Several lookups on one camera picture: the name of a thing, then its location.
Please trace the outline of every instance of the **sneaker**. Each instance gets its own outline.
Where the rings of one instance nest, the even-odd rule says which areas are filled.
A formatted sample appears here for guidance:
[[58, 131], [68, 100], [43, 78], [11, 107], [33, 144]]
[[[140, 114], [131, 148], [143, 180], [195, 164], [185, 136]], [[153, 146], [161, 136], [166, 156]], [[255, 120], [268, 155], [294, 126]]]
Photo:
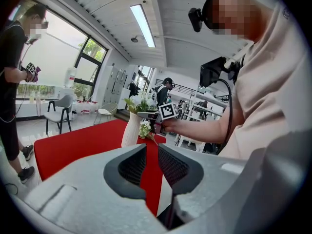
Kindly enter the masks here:
[[29, 161], [31, 154], [34, 153], [34, 146], [24, 146], [22, 153], [24, 154], [26, 161]]
[[31, 178], [32, 175], [35, 174], [35, 169], [33, 166], [27, 168], [25, 167], [19, 174], [19, 178], [20, 178], [20, 181], [22, 182], [22, 184], [25, 184], [26, 181]]

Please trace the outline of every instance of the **white ceiling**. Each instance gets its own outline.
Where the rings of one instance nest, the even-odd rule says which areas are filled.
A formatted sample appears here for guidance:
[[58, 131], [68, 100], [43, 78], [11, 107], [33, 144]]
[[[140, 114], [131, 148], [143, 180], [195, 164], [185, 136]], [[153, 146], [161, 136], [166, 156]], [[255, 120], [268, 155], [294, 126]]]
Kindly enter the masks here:
[[[193, 30], [188, 12], [192, 7], [202, 8], [205, 0], [75, 1], [129, 53], [133, 64], [181, 69], [181, 73], [197, 78], [202, 64], [220, 56], [233, 57], [247, 45], [243, 40], [214, 35], [205, 25], [200, 33]], [[142, 32], [130, 10], [131, 5], [139, 3], [155, 37], [156, 48], [149, 48], [141, 38]], [[135, 36], [139, 36], [138, 43], [131, 42]]]

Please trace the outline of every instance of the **fluorescent light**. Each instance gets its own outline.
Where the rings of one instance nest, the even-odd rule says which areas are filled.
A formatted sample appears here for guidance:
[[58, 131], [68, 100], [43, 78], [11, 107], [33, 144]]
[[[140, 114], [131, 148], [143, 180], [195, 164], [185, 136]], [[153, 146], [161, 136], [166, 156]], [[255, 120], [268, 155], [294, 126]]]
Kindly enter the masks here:
[[138, 5], [131, 6], [130, 8], [141, 28], [141, 31], [143, 33], [143, 36], [145, 37], [147, 45], [151, 48], [155, 48], [154, 38], [152, 36], [150, 26], [148, 25], [142, 5], [138, 4]]

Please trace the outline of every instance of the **white chair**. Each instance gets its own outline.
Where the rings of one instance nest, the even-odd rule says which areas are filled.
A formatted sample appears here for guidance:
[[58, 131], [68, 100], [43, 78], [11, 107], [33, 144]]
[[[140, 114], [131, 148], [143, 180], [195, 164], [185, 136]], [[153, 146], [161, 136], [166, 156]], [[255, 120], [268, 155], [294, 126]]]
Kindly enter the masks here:
[[[118, 104], [117, 103], [108, 103], [102, 106], [98, 111], [97, 111], [97, 116], [96, 119], [93, 122], [93, 125], [98, 125], [101, 123], [102, 116], [106, 116], [107, 118], [109, 117], [110, 120], [112, 120], [112, 116], [117, 112]], [[96, 123], [97, 117], [100, 115], [99, 122]]]
[[[54, 111], [50, 111], [50, 106], [53, 104]], [[48, 111], [44, 114], [44, 117], [47, 119], [47, 125], [46, 125], [46, 133], [48, 135], [48, 122], [49, 120], [52, 122], [55, 122], [58, 125], [59, 128], [59, 134], [62, 133], [62, 125], [63, 120], [67, 120], [69, 131], [71, 132], [72, 129], [70, 127], [69, 122], [69, 112], [72, 109], [73, 105], [73, 96], [72, 95], [65, 95], [62, 99], [59, 100], [52, 100], [49, 102]], [[62, 107], [62, 112], [56, 112], [55, 107]]]

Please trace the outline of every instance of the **white vase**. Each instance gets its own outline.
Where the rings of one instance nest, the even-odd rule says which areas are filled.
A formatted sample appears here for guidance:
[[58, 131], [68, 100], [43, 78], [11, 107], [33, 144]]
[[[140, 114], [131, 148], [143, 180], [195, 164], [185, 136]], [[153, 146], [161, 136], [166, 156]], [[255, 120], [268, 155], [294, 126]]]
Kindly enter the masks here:
[[123, 133], [121, 147], [133, 146], [137, 144], [140, 122], [142, 118], [130, 112], [130, 119]]

